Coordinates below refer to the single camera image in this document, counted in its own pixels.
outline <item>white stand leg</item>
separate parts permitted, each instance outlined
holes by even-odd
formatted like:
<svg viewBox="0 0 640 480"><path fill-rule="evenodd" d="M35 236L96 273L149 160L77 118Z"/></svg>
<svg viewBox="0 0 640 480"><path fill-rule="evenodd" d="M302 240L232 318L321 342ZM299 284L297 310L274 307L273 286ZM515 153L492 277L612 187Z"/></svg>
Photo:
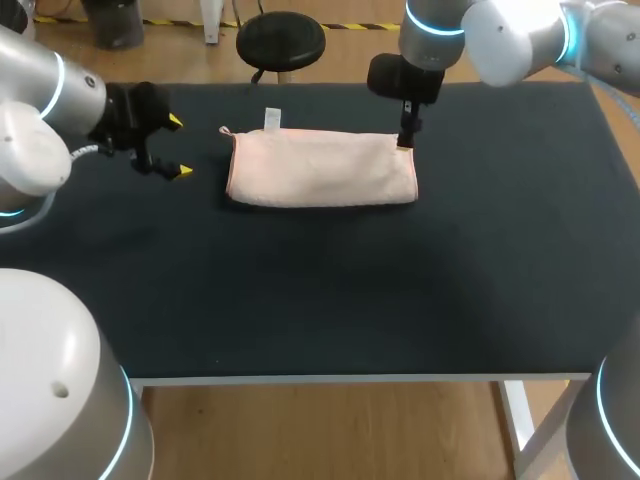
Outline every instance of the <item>white stand leg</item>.
<svg viewBox="0 0 640 480"><path fill-rule="evenodd" d="M138 398L142 399L142 392L144 391L144 385L142 385L140 382L134 379L129 379L129 382L131 383L131 388L133 388L133 391L136 392L136 395L138 396Z"/></svg>
<svg viewBox="0 0 640 480"><path fill-rule="evenodd" d="M527 401L527 392L524 389L524 382L520 380L499 382L499 385L502 405L504 405L507 416L511 447L513 455L516 457L535 431Z"/></svg>
<svg viewBox="0 0 640 480"><path fill-rule="evenodd" d="M524 449L515 455L516 480L536 480L566 451L567 416L584 382L571 382Z"/></svg>
<svg viewBox="0 0 640 480"><path fill-rule="evenodd" d="M223 7L224 0L200 0L202 22L204 23L204 41L207 45L218 43Z"/></svg>

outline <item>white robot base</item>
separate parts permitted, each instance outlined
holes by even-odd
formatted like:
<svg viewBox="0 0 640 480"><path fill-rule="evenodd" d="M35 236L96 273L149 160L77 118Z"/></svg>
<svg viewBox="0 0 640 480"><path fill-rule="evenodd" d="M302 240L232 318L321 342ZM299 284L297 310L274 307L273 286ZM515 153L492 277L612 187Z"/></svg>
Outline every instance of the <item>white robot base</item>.
<svg viewBox="0 0 640 480"><path fill-rule="evenodd" d="M0 478L151 478L151 426L82 302L0 269L0 305Z"/></svg>

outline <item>black table mat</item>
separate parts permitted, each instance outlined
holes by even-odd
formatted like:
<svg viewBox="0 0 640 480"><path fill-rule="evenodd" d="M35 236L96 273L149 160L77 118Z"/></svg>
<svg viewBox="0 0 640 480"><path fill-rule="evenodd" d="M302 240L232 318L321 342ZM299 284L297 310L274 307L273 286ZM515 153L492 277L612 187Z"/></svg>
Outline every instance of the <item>black table mat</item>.
<svg viewBox="0 0 640 480"><path fill-rule="evenodd" d="M167 183L85 158L0 266L93 312L134 377L588 372L640 306L636 185L588 87L446 86L410 207L247 212L221 201L226 125L397 130L363 86L171 87Z"/></svg>

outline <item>pink towel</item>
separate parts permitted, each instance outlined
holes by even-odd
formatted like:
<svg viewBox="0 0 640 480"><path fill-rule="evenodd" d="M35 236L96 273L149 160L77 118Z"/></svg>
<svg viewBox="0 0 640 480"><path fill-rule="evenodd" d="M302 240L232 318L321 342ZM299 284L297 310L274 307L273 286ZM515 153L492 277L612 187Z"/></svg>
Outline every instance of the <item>pink towel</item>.
<svg viewBox="0 0 640 480"><path fill-rule="evenodd" d="M276 128L232 134L227 195L265 207L345 207L418 198L413 151L396 135Z"/></svg>

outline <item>white label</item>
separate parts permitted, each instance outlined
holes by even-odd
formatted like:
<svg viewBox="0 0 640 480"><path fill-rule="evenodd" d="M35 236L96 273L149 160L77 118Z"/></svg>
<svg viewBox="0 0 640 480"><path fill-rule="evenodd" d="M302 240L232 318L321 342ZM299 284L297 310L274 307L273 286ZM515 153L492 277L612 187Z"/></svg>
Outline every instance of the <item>white label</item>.
<svg viewBox="0 0 640 480"><path fill-rule="evenodd" d="M264 112L264 129L277 130L280 128L282 112L279 108L267 108Z"/></svg>

